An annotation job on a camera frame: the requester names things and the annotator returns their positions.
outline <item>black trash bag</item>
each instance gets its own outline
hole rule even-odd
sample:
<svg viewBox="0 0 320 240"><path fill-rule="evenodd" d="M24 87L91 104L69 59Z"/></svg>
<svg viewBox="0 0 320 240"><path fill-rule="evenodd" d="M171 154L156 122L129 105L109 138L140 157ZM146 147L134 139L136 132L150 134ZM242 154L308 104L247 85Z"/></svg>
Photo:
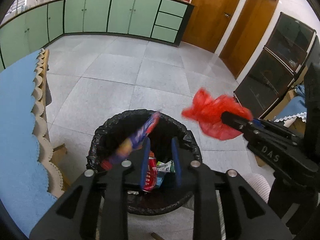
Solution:
<svg viewBox="0 0 320 240"><path fill-rule="evenodd" d="M139 109L129 110L108 119L97 128L93 136L87 169L103 171L100 162L113 154L119 145L138 128L140 128L155 111ZM171 139L177 137L180 148L193 153L194 159L202 162L201 152L190 130L166 114L161 114L158 125L148 136L151 142L151 151L156 160L163 163L172 160ZM192 196L192 192L172 189L175 183L175 174L164 176L160 188L150 193L140 191L138 195L128 194L128 212L137 215L161 215L171 212Z"/></svg>

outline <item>bolt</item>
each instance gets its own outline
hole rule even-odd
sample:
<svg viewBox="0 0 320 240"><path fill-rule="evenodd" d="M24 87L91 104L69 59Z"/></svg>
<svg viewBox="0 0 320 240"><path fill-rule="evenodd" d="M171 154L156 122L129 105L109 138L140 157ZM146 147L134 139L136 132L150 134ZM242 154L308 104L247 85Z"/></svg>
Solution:
<svg viewBox="0 0 320 240"><path fill-rule="evenodd" d="M84 175L85 175L86 177L91 177L93 174L94 174L94 170L86 170L86 171L84 172Z"/></svg>
<svg viewBox="0 0 320 240"><path fill-rule="evenodd" d="M201 163L200 163L199 161L192 161L192 162L190 163L190 165L191 165L192 167L194 167L194 168L197 168L197 167L199 167L199 166L201 165Z"/></svg>
<svg viewBox="0 0 320 240"><path fill-rule="evenodd" d="M123 167L125 167L125 168L128 168L128 167L131 166L131 161L129 161L129 160L124 160L124 161L121 163L121 165L122 165Z"/></svg>
<svg viewBox="0 0 320 240"><path fill-rule="evenodd" d="M236 172L235 170L228 170L227 171L227 174L230 176L230 177L235 177L238 175L238 172Z"/></svg>

